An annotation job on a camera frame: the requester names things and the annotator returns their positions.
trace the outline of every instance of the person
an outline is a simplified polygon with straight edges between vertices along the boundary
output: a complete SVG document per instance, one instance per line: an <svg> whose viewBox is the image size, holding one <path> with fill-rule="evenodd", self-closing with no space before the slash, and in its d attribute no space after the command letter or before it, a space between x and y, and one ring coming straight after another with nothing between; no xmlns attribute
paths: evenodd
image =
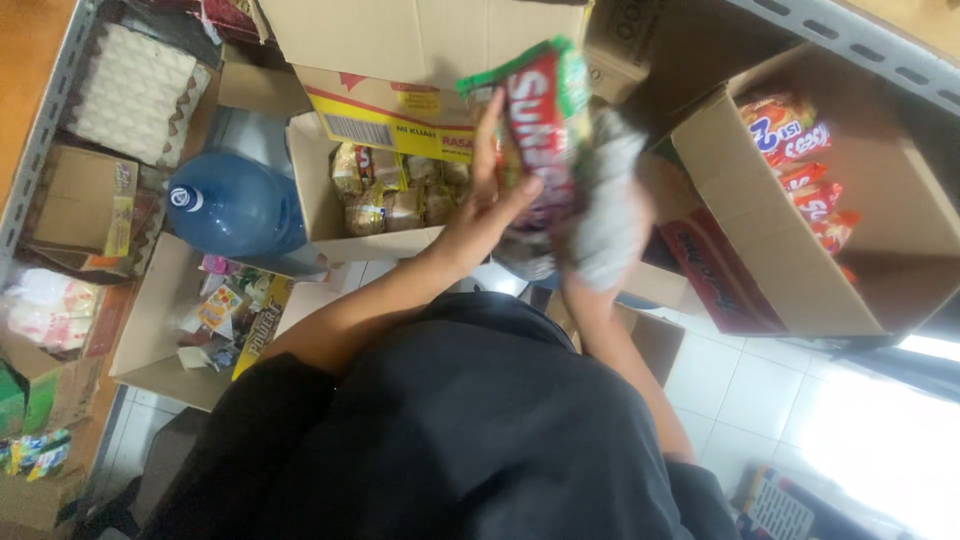
<svg viewBox="0 0 960 540"><path fill-rule="evenodd" d="M503 99L479 122L473 191L444 231L274 340L141 538L738 538L617 319L619 287L562 272L588 356L513 297L443 294L542 191L530 178L497 195ZM629 196L649 231L649 203Z"/></svg>

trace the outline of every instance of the barcode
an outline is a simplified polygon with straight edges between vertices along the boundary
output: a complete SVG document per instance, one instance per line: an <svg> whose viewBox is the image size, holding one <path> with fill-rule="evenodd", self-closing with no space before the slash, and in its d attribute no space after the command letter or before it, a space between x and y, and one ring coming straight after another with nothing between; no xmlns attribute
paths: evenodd
<svg viewBox="0 0 960 540"><path fill-rule="evenodd" d="M324 118L326 118L326 125L330 126L330 131L336 136L344 136L357 142L381 144L395 148L390 128L383 124L354 120L346 116L329 113L324 113Z"/></svg>

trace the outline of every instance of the hand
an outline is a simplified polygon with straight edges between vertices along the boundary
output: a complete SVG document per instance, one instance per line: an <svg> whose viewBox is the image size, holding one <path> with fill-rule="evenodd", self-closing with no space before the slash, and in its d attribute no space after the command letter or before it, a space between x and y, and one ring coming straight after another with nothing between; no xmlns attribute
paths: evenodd
<svg viewBox="0 0 960 540"><path fill-rule="evenodd" d="M573 316L578 326L591 322L606 324L613 317L613 303L617 295L623 288L624 283L630 276L630 273L639 262L640 256L650 240L655 221L655 211L653 200L646 190L637 182L624 185L624 198L631 201L636 211L633 212L636 217L636 235L634 236L633 255L630 260L634 262L621 272L615 285L605 291L594 291L586 282L569 266L569 258L564 256L569 235L569 227L554 231L554 247L559 254L560 261L560 289L564 296L564 302Z"/></svg>
<svg viewBox="0 0 960 540"><path fill-rule="evenodd" d="M540 196L543 181L529 177L508 193L500 193L494 130L503 111L504 90L498 88L473 136L473 182L469 196L450 218L444 231L420 254L452 272L455 280L469 275L483 262L504 230Z"/></svg>

